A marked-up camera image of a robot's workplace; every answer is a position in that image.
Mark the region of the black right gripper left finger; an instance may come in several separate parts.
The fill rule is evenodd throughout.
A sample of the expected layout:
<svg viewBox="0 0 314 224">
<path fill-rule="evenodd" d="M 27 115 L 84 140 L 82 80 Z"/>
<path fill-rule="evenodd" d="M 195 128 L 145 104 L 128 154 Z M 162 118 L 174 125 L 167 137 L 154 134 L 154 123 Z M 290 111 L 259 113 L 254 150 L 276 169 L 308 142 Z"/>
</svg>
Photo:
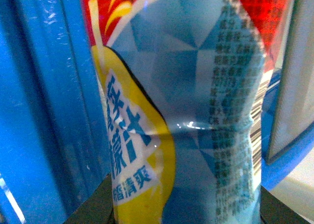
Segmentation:
<svg viewBox="0 0 314 224">
<path fill-rule="evenodd" d="M 114 224 L 111 174 L 64 224 Z"/>
</svg>

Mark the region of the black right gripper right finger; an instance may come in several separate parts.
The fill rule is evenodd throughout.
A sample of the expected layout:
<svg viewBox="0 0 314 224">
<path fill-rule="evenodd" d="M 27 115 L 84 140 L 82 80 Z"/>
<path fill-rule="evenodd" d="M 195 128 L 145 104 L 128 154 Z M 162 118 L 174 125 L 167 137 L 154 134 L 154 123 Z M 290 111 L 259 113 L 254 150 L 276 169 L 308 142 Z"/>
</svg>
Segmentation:
<svg viewBox="0 0 314 224">
<path fill-rule="evenodd" d="M 261 187 L 261 216 L 267 224 L 310 224 L 312 191 L 279 185 L 272 190 Z"/>
</svg>

